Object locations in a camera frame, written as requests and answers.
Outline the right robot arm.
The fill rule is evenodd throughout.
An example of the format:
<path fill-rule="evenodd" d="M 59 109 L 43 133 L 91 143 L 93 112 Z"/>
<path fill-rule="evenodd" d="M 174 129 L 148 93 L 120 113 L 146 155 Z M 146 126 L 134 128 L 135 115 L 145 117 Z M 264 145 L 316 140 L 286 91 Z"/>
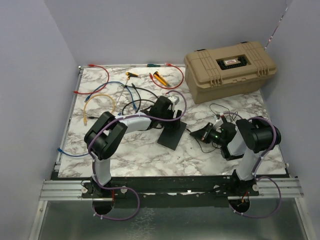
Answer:
<path fill-rule="evenodd" d="M 262 116 L 240 118 L 232 123 L 221 114 L 215 123 L 209 122 L 190 135 L 203 143 L 218 145 L 227 161 L 241 159 L 234 173 L 236 179 L 229 184 L 236 196 L 247 191 L 247 181 L 256 177 L 261 161 L 282 140 L 280 130 Z"/>

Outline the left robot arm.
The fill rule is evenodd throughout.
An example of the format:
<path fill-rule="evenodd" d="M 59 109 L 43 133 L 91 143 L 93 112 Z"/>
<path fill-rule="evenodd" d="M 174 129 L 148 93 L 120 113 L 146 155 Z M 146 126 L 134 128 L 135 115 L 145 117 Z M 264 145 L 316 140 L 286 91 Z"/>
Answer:
<path fill-rule="evenodd" d="M 106 197 L 111 190 L 111 156 L 118 149 L 125 134 L 147 131 L 160 127 L 157 143 L 176 150 L 186 124 L 181 121 L 183 112 L 175 110 L 180 99 L 177 96 L 160 96 L 148 109 L 135 114 L 115 116 L 104 112 L 84 136 L 89 154 L 93 157 L 93 191 L 97 196 Z"/>

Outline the black power adapter with cable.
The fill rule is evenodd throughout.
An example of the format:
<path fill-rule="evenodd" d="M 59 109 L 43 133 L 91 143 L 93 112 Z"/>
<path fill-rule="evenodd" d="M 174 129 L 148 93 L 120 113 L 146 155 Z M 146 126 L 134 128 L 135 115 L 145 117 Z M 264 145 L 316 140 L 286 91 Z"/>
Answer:
<path fill-rule="evenodd" d="M 227 111 L 223 111 L 222 113 L 215 112 L 215 111 L 213 111 L 212 108 L 211 108 L 212 105 L 216 105 L 216 106 L 225 108 Z M 231 122 L 231 123 L 233 123 L 233 124 L 236 123 L 236 119 L 237 119 L 237 118 L 242 119 L 242 117 L 238 114 L 237 111 L 236 111 L 236 112 L 230 112 L 230 109 L 229 109 L 228 107 L 225 107 L 225 106 L 223 106 L 223 105 L 221 105 L 221 104 L 211 103 L 211 104 L 209 105 L 209 109 L 213 112 L 213 114 L 214 114 L 215 116 L 216 116 L 216 114 L 219 114 L 223 119 L 226 119 L 228 122 Z M 187 132 L 188 132 L 189 134 L 190 134 L 190 132 L 194 132 L 194 131 L 189 130 L 188 128 L 187 128 L 186 130 L 187 130 Z M 227 146 L 218 146 L 218 145 L 216 145 L 215 143 L 205 143 L 205 142 L 201 142 L 201 141 L 199 141 L 199 140 L 196 140 L 195 138 L 193 138 L 193 139 L 196 141 L 196 143 L 198 144 L 201 152 L 204 153 L 204 154 L 209 154 L 209 153 L 214 152 L 215 150 L 220 150 L 222 156 L 223 156 L 225 159 L 231 156 L 231 155 L 229 154 L 228 149 L 227 149 L 227 146 L 228 146 L 228 145 L 227 145 Z M 203 143 L 203 144 L 211 144 L 211 146 L 213 147 L 213 149 L 211 149 L 211 150 L 209 150 L 209 151 L 204 151 L 204 150 L 203 150 L 203 147 L 202 147 L 202 143 Z"/>

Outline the black network switch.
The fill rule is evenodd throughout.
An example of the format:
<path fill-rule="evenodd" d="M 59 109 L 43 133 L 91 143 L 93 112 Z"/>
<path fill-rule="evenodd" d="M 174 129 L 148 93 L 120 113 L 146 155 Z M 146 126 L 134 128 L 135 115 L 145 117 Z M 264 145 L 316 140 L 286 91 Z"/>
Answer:
<path fill-rule="evenodd" d="M 173 151 L 177 149 L 177 146 L 182 138 L 182 135 L 187 127 L 185 122 L 180 122 L 179 126 L 175 129 L 165 127 L 160 134 L 157 143 L 163 147 L 169 148 Z"/>

